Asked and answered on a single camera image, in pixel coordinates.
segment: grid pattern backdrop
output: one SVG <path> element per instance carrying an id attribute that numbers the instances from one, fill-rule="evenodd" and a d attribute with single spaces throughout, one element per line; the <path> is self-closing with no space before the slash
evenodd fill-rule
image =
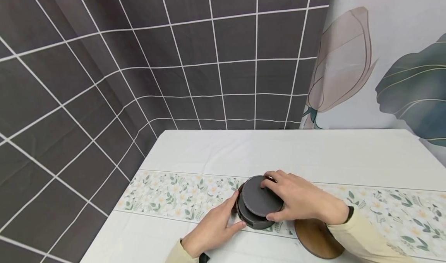
<path id="1" fill-rule="evenodd" d="M 165 129 L 299 128 L 329 0 L 0 0 L 0 257 L 79 262 Z"/>

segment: wooden coaster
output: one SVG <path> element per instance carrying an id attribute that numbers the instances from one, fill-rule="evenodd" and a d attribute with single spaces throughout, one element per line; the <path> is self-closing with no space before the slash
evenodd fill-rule
<path id="1" fill-rule="evenodd" d="M 325 223 L 318 219 L 294 221 L 297 238 L 312 255 L 334 259 L 344 252 L 344 247 L 331 235 Z"/>

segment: table runner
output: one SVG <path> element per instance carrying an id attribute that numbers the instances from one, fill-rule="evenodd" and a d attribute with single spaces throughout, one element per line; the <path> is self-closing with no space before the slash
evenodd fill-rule
<path id="1" fill-rule="evenodd" d="M 115 210 L 197 223 L 247 179 L 140 169 Z M 358 208 L 400 251 L 446 260 L 445 192 L 315 184 Z M 296 238 L 293 222 L 276 223 L 262 231 L 244 230 Z"/>

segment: sleeve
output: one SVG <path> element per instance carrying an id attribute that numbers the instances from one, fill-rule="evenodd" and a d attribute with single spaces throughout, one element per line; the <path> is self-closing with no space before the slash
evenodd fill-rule
<path id="1" fill-rule="evenodd" d="M 347 251 L 367 263 L 414 263 L 411 257 L 388 245 L 372 224 L 354 210 L 350 220 L 341 225 L 328 225 L 335 239 Z"/>
<path id="2" fill-rule="evenodd" d="M 198 263 L 199 258 L 192 258 L 181 245 L 181 239 L 173 246 L 165 263 Z"/>

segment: white tablecloth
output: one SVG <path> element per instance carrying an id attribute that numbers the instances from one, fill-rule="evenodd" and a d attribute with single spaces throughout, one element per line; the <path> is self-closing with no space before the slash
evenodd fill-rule
<path id="1" fill-rule="evenodd" d="M 282 169 L 311 182 L 446 192 L 446 169 L 405 130 L 165 131 L 139 171 L 247 178 Z M 192 221 L 114 210 L 82 263 L 164 262 Z M 242 231 L 212 262 L 327 262 L 296 238 Z M 433 262 L 416 258 L 419 262 Z M 356 262 L 348 253 L 331 262 Z"/>

